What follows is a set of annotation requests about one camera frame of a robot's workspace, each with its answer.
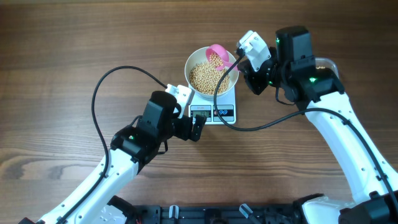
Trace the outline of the pink plastic scoop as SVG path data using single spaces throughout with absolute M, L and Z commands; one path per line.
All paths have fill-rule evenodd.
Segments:
M 234 57 L 223 46 L 221 46 L 219 44 L 213 44 L 206 49 L 205 55 L 206 55 L 206 59 L 208 62 L 209 62 L 209 57 L 210 57 L 211 53 L 218 54 L 222 58 L 223 63 L 224 63 L 223 66 L 220 66 L 218 68 L 214 67 L 217 71 L 222 71 L 225 68 L 232 67 L 232 65 L 233 65 L 232 59 L 234 59 Z

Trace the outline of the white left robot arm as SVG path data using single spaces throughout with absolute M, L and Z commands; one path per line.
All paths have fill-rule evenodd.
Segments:
M 199 140 L 206 119 L 202 116 L 194 119 L 183 113 L 194 94 L 184 86 L 153 92 L 137 123 L 118 131 L 105 147 L 106 154 L 94 171 L 38 222 L 134 223 L 137 215 L 133 207 L 116 194 L 161 154 L 160 146 L 171 137 Z

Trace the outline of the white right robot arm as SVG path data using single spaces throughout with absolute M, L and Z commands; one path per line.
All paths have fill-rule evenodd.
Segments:
M 297 201 L 302 223 L 396 223 L 397 172 L 378 151 L 356 117 L 337 73 L 318 68 L 312 38 L 303 26 L 279 29 L 275 47 L 248 31 L 237 44 L 238 69 L 260 94 L 284 90 L 287 104 L 318 129 L 349 184 L 352 201 L 316 194 Z

